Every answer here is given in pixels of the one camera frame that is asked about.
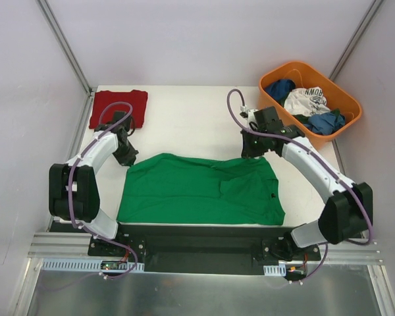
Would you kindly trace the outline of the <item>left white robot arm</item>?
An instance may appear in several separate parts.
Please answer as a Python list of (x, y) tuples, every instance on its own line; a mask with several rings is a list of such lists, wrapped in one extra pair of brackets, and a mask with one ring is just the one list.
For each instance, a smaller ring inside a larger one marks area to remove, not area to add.
[(126, 240), (117, 234), (117, 221), (101, 209), (96, 174), (110, 157), (124, 167), (135, 163), (138, 151), (129, 141), (134, 132), (131, 124), (130, 113), (116, 111), (112, 120), (97, 126), (82, 151), (49, 169), (50, 214), (104, 238), (103, 248), (112, 256), (125, 251)]

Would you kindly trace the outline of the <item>green t-shirt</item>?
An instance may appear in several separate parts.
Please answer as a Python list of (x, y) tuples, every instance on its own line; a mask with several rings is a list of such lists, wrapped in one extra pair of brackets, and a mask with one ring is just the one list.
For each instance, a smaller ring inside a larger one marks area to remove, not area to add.
[(126, 172), (121, 223), (280, 226), (279, 181), (264, 157), (226, 161), (161, 153)]

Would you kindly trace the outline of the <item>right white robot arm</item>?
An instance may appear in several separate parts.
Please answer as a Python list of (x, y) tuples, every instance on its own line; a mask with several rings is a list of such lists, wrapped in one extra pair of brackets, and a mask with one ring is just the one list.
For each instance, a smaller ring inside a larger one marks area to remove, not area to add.
[(255, 158), (268, 151), (291, 163), (309, 181), (325, 206), (320, 217), (284, 234), (269, 248), (277, 259), (291, 261), (307, 248), (320, 244), (353, 242), (356, 234), (373, 228), (373, 191), (334, 169), (295, 125), (283, 125), (274, 107), (240, 107), (247, 126), (242, 129), (242, 157)]

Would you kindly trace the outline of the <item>orange plastic basket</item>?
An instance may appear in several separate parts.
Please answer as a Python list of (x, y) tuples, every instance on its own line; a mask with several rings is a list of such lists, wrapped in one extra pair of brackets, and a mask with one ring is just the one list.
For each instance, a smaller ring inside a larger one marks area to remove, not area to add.
[[(327, 99), (327, 106), (332, 110), (340, 110), (340, 113), (345, 116), (345, 125), (337, 132), (328, 136), (321, 136), (309, 131), (301, 122), (294, 118), (286, 109), (265, 92), (265, 87), (280, 79), (290, 79), (298, 88), (314, 88), (317, 86), (322, 88)], [(309, 138), (310, 142), (317, 150), (320, 150), (326, 144), (335, 140), (343, 131), (357, 122), (363, 113), (361, 105), (356, 99), (347, 94), (340, 86), (337, 86), (317, 69), (301, 61), (284, 63), (260, 78), (257, 108), (264, 109), (271, 106), (276, 108), (279, 119), (281, 119), (285, 125), (296, 125), (305, 136)]]

